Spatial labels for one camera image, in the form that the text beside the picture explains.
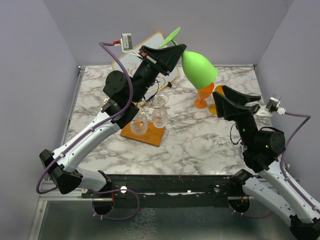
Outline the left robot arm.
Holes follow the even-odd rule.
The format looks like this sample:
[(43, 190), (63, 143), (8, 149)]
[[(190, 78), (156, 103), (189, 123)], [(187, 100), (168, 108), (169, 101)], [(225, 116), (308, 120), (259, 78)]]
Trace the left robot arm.
[(39, 158), (61, 194), (76, 188), (93, 190), (97, 196), (106, 197), (111, 190), (107, 176), (101, 171), (81, 170), (78, 166), (101, 142), (127, 126), (138, 114), (140, 102), (159, 74), (168, 76), (178, 64), (187, 46), (178, 44), (166, 48), (150, 48), (143, 45), (138, 58), (141, 63), (133, 76), (109, 50), (109, 43), (100, 46), (118, 63), (120, 70), (113, 70), (105, 79), (103, 92), (108, 101), (95, 118), (81, 132), (59, 148), (43, 150)]

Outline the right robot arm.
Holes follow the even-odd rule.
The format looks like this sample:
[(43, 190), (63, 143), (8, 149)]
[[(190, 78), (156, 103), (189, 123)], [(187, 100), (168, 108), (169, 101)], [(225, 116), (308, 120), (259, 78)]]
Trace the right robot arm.
[(246, 95), (226, 85), (222, 93), (212, 93), (218, 118), (233, 121), (244, 147), (243, 160), (248, 168), (269, 182), (274, 190), (262, 185), (242, 169), (232, 176), (229, 189), (255, 198), (277, 214), (298, 240), (320, 238), (320, 203), (308, 194), (285, 169), (284, 155), (289, 140), (273, 127), (257, 128), (254, 116), (288, 115), (280, 98), (271, 97), (266, 105), (251, 105), (261, 97)]

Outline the orange plastic wine glass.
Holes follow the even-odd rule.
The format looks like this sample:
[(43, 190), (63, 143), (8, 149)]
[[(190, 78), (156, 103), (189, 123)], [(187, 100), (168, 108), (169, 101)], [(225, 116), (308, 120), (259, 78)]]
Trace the orange plastic wine glass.
[(206, 99), (212, 94), (215, 84), (212, 82), (205, 88), (198, 89), (197, 94), (198, 98), (194, 101), (194, 106), (198, 109), (204, 109), (207, 107)]

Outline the clear ribbed goblet glass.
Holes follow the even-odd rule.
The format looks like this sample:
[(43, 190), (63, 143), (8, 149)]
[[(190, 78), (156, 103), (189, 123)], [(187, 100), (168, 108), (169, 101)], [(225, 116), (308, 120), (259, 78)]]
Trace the clear ribbed goblet glass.
[(148, 130), (148, 117), (144, 111), (139, 111), (130, 122), (130, 129), (135, 135), (143, 135)]

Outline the green plastic wine glass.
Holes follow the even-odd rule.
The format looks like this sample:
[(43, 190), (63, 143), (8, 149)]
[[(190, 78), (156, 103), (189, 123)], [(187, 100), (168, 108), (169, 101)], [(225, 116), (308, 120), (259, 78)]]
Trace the green plastic wine glass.
[[(175, 37), (180, 30), (181, 28), (177, 27), (160, 46), (164, 47), (170, 42), (173, 43), (173, 46), (179, 45), (179, 43), (175, 41)], [(205, 56), (187, 50), (187, 47), (179, 60), (181, 60), (185, 76), (197, 90), (207, 87), (213, 83), (218, 76), (218, 70)]]

